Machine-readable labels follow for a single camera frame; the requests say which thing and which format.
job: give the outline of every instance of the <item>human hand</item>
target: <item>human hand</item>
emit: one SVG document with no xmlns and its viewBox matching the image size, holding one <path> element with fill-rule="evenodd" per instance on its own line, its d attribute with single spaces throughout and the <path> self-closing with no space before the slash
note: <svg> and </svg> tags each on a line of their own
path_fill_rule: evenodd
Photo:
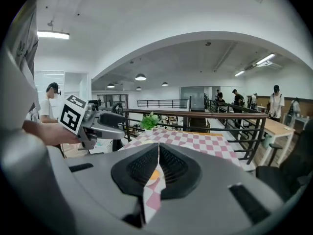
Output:
<svg viewBox="0 0 313 235">
<path fill-rule="evenodd" d="M 40 138 L 44 141 L 45 145 L 80 143 L 75 134 L 64 128 L 59 123 L 41 124 Z"/>
</svg>

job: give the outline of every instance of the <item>black cap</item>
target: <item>black cap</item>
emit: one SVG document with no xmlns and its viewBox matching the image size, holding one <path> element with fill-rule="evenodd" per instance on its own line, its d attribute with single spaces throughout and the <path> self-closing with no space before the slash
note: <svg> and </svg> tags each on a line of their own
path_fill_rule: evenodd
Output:
<svg viewBox="0 0 313 235">
<path fill-rule="evenodd" d="M 274 85 L 274 92 L 279 92 L 279 86 L 277 84 Z"/>
<path fill-rule="evenodd" d="M 47 87 L 47 89 L 46 89 L 45 92 L 48 92 L 48 91 L 50 90 L 50 88 L 53 88 L 54 91 L 55 91 L 56 93 L 58 93 L 59 85 L 58 85 L 56 82 L 53 82 L 53 83 L 51 83 L 51 84 L 48 85 L 48 87 Z"/>
</svg>

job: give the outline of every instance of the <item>man in white shirt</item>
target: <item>man in white shirt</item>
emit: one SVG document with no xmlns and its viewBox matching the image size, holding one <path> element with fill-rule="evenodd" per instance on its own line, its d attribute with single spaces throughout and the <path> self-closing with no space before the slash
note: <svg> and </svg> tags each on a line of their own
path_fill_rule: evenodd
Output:
<svg viewBox="0 0 313 235">
<path fill-rule="evenodd" d="M 270 96 L 270 110 L 269 110 L 269 117 L 270 119 L 280 122 L 281 117 L 281 108 L 285 106 L 285 99 L 280 93 L 279 86 L 274 86 L 274 93 Z"/>
<path fill-rule="evenodd" d="M 251 109 L 255 110 L 257 93 L 254 93 L 251 97 Z"/>
<path fill-rule="evenodd" d="M 51 83 L 47 87 L 45 100 L 40 103 L 40 120 L 42 123 L 57 123 L 58 120 L 53 117 L 50 99 L 54 99 L 59 94 L 59 86 L 57 83 Z"/>
</svg>

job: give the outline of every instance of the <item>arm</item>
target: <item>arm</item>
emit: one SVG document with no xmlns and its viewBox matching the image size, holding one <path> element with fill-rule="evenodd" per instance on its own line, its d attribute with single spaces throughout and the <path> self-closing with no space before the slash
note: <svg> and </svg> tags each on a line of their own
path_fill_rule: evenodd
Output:
<svg viewBox="0 0 313 235">
<path fill-rule="evenodd" d="M 80 143 L 78 138 L 58 123 L 39 124 L 25 120 L 23 130 L 40 138 L 45 145 Z"/>
<path fill-rule="evenodd" d="M 42 123 L 57 123 L 58 120 L 54 118 L 49 118 L 47 115 L 40 115 L 40 121 Z"/>
<path fill-rule="evenodd" d="M 269 111 L 273 112 L 273 97 L 272 96 L 269 97 L 269 103 L 270 103 Z"/>
<path fill-rule="evenodd" d="M 281 108 L 282 106 L 285 106 L 285 98 L 282 96 L 281 99 L 280 99 L 280 103 L 278 105 L 278 112 L 280 111 L 281 112 Z"/>
</svg>

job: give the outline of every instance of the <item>person in black shirt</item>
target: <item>person in black shirt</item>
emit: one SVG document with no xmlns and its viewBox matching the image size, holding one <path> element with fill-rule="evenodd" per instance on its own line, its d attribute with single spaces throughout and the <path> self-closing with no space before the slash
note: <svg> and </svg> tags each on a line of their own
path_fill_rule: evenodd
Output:
<svg viewBox="0 0 313 235">
<path fill-rule="evenodd" d="M 244 106 L 245 105 L 244 97 L 241 94 L 239 94 L 236 89 L 234 89 L 232 93 L 235 94 L 234 105 Z"/>
<path fill-rule="evenodd" d="M 245 99 L 242 95 L 240 95 L 236 89 L 234 89 L 232 91 L 232 93 L 235 94 L 235 99 L 234 99 L 234 105 L 238 105 L 238 106 L 244 106 L 245 105 Z M 242 113 L 243 111 L 242 110 L 239 110 L 239 109 L 236 109 L 235 107 L 233 107 L 233 110 L 234 110 L 234 113 Z M 240 124 L 241 124 L 241 119 L 238 119 L 237 120 L 238 123 L 235 122 L 235 126 L 237 128 L 240 128 Z"/>
<path fill-rule="evenodd" d="M 221 103 L 225 103 L 225 100 L 224 100 L 223 98 L 221 98 L 221 97 L 218 97 L 218 100 L 217 100 L 217 101 L 218 101 L 218 102 L 221 102 Z M 220 112 L 220 113 L 225 113 L 225 112 L 226 112 L 226 110 L 224 109 L 225 106 L 224 106 L 223 104 L 217 103 L 217 105 L 218 105 L 218 107 L 219 107 L 219 112 Z"/>
<path fill-rule="evenodd" d="M 223 98 L 223 93 L 222 92 L 220 92 L 220 90 L 216 90 L 216 92 L 217 92 L 217 100 L 219 100 L 219 98 Z"/>
</svg>

